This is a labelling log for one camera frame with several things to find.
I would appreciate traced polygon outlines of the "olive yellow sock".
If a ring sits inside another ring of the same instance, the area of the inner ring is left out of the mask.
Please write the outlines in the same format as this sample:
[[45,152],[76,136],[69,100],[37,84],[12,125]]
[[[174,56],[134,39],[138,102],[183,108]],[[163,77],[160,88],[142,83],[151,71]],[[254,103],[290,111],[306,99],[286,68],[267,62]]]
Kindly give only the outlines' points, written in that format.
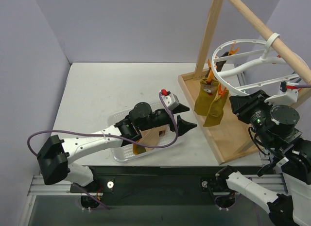
[[197,115],[207,115],[210,105],[216,96],[218,84],[218,81],[215,79],[212,79],[211,82],[207,82],[207,78],[201,79],[199,95],[194,105],[194,112]]
[[221,97],[219,95],[212,101],[209,111],[207,113],[203,127],[213,127],[221,123],[224,115],[224,106],[229,96],[229,91],[225,96]]

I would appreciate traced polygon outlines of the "white round sock hanger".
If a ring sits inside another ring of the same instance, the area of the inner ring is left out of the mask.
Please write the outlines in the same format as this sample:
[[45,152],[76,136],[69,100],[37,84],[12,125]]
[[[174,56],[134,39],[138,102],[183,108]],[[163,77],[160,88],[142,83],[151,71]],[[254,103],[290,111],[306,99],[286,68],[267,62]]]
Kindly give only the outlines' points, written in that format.
[[[247,95],[248,89],[253,88],[259,88],[263,87],[265,85],[270,85],[282,81],[289,81],[292,79],[300,78],[302,79],[302,74],[299,73],[297,70],[293,70],[292,74],[288,74],[282,77],[278,78],[271,78],[264,81],[255,82],[253,84],[243,85],[241,87],[235,87],[231,83],[229,83],[226,79],[228,77],[238,75],[246,70],[249,70],[251,68],[255,68],[257,66],[261,65],[289,65],[289,62],[285,60],[285,55],[281,54],[280,51],[277,51],[275,48],[273,48],[273,45],[275,44],[276,40],[280,38],[280,34],[273,33],[270,35],[268,40],[260,40],[260,39],[235,39],[231,41],[227,41],[220,46],[218,46],[213,55],[210,59],[210,65],[211,70],[214,73],[214,77],[221,83],[224,87],[226,87],[231,93],[234,93],[236,95]],[[233,43],[238,44],[255,44],[255,45],[261,45],[261,49],[247,51],[247,52],[237,52],[234,55],[229,55],[225,57],[221,57],[225,52],[228,52],[230,50],[230,47]],[[233,61],[236,59],[244,58],[244,57],[250,57],[250,56],[258,56],[257,58],[254,58],[250,61],[247,61],[237,67],[225,70],[225,71],[217,71],[216,63],[219,61]]]

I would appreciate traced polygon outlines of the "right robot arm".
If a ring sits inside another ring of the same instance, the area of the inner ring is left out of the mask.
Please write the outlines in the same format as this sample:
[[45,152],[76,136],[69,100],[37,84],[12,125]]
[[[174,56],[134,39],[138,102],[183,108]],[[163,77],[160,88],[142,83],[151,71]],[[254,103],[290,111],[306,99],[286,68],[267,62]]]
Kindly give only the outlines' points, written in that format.
[[311,224],[311,142],[296,129],[299,113],[286,103],[272,103],[259,90],[247,96],[230,96],[232,113],[250,125],[262,147],[274,156],[258,176],[278,166],[287,195],[268,190],[241,174],[232,166],[216,173],[215,184],[221,191],[232,190],[245,196],[266,213],[276,226],[309,226]]

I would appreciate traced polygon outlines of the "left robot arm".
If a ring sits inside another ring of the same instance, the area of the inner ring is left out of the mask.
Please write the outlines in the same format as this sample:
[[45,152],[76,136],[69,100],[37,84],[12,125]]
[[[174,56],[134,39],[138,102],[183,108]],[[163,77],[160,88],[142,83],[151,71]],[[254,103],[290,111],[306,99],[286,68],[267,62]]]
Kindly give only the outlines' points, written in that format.
[[143,131],[161,126],[168,125],[180,137],[197,126],[180,116],[177,116],[177,123],[173,123],[174,114],[187,111],[189,108],[182,104],[173,110],[161,108],[153,111],[148,103],[140,102],[124,119],[99,132],[65,139],[60,139],[58,135],[50,136],[37,154],[44,183],[53,185],[65,180],[82,186],[87,192],[96,191],[99,181],[94,172],[88,166],[77,164],[76,160],[135,143],[142,138]]

